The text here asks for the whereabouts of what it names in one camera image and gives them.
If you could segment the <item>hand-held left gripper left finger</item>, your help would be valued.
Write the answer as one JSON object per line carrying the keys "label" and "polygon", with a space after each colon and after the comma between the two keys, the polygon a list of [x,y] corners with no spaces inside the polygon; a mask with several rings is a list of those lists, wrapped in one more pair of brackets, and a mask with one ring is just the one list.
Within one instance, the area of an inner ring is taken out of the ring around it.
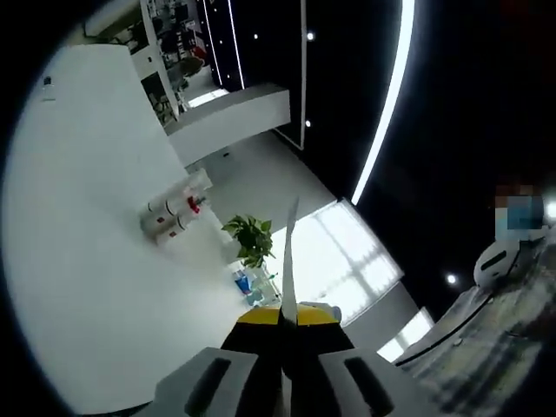
{"label": "hand-held left gripper left finger", "polygon": [[281,397],[276,308],[241,316],[220,347],[206,347],[156,386],[155,416],[272,416]]}

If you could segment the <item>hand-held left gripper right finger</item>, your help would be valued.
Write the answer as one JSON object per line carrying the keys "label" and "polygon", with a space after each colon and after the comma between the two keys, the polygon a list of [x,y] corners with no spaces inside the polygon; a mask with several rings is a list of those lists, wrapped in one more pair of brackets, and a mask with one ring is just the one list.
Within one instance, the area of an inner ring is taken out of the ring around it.
{"label": "hand-held left gripper right finger", "polygon": [[293,416],[434,416],[415,379],[355,347],[328,311],[298,306],[291,342]]}

